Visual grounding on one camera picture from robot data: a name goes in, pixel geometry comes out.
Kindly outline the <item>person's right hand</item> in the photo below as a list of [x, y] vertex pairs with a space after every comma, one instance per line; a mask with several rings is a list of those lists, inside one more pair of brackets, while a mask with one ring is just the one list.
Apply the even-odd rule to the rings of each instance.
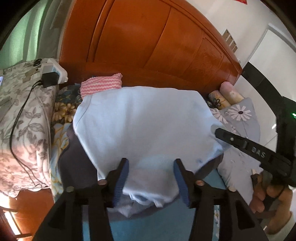
[[284, 240], [295, 224], [292, 204], [293, 191], [280, 185], [263, 185], [263, 174], [257, 176], [257, 184], [253, 188], [252, 200], [249, 204], [253, 213], [274, 211], [266, 225], [265, 233], [270, 239]]

